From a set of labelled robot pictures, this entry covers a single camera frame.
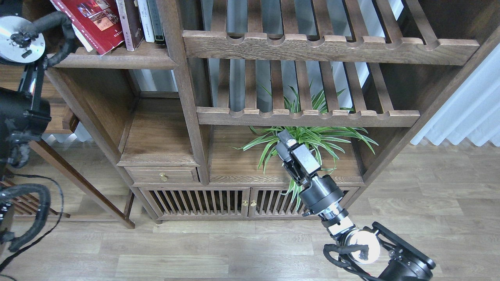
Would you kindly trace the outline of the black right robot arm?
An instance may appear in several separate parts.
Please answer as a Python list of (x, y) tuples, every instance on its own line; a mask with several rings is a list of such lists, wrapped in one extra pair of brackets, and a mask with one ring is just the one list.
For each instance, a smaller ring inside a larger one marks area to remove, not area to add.
[[(307, 212), (317, 215), (334, 239), (325, 244), (323, 254), (333, 265), (365, 281), (429, 281), (435, 262), (421, 251), (378, 222), (371, 228), (357, 228), (340, 205), (343, 192), (334, 180), (318, 175), (320, 164), (304, 144), (299, 144), (287, 130), (277, 134), (277, 152), (292, 179), (302, 187), (298, 194)], [(389, 253), (389, 263), (379, 276), (361, 268), (380, 257), (381, 249)]]

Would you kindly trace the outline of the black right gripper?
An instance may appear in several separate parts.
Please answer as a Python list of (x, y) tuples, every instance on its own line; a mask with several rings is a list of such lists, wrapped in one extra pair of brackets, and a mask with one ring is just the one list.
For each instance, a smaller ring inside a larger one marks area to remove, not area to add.
[(340, 206), (344, 194), (329, 175), (319, 176), (320, 164), (305, 144), (299, 144), (287, 130), (277, 134), (279, 142), (275, 146), (283, 160), (283, 166), (291, 178), (304, 188), (298, 194), (295, 210), (300, 205), (308, 209), (303, 216), (344, 217), (345, 210)]

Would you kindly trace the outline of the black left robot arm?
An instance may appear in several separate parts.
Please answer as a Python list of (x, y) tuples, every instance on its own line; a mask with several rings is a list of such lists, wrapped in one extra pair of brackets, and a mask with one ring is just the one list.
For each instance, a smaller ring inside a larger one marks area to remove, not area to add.
[[(21, 0), (1, 1), (1, 64), (23, 66), (23, 76), (18, 90), (1, 88), (1, 178), (7, 165), (20, 168), (30, 158), (31, 141), (40, 141), (51, 121), (50, 104), (41, 97), (44, 72), (62, 62), (75, 51), (75, 32), (70, 18), (61, 11), (54, 11), (36, 21), (22, 16)], [(48, 57), (43, 32), (61, 27), (64, 44)], [(32, 226), (21, 236), (5, 227), (5, 215), (12, 210), (11, 202), (18, 196), (36, 193), (39, 206)], [(51, 204), (49, 189), (40, 184), (28, 183), (1, 188), (1, 243), (10, 243), (12, 253), (1, 263), (3, 270), (15, 257), (39, 242), (36, 235), (44, 228)]]

